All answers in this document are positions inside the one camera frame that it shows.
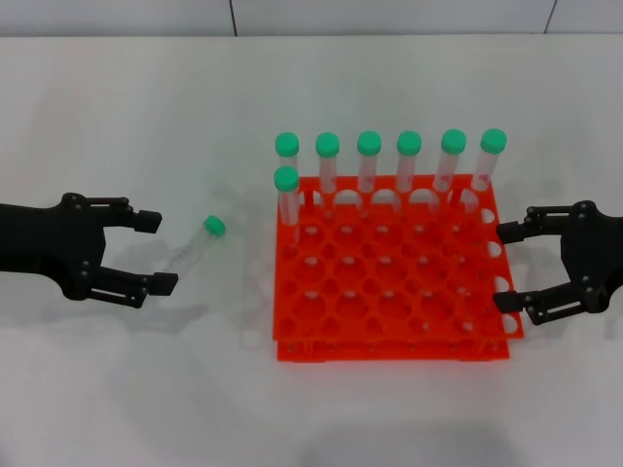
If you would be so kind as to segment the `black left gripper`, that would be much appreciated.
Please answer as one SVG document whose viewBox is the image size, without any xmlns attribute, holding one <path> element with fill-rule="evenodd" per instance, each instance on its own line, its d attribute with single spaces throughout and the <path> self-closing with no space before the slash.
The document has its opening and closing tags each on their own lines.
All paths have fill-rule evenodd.
<svg viewBox="0 0 623 467">
<path fill-rule="evenodd" d="M 1 270 L 48 277 L 70 300 L 142 307 L 148 296 L 170 296 L 178 275 L 97 269 L 105 248 L 103 231 L 120 227 L 155 233 L 161 221 L 159 212 L 135 211 L 124 197 L 67 194 L 48 208 L 3 204 Z"/>
</svg>

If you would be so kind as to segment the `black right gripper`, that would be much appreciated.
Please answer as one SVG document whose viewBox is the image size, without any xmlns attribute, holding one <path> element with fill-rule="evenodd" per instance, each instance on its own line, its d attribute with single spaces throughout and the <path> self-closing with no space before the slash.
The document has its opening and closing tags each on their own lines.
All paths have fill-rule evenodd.
<svg viewBox="0 0 623 467">
<path fill-rule="evenodd" d="M 502 243 L 559 235 L 568 283 L 528 292 L 496 292 L 500 313 L 525 311 L 533 325 L 581 313 L 601 313 L 622 287 L 622 218 L 603 214 L 591 200 L 567 206 L 529 206 L 522 223 L 499 224 Z"/>
</svg>

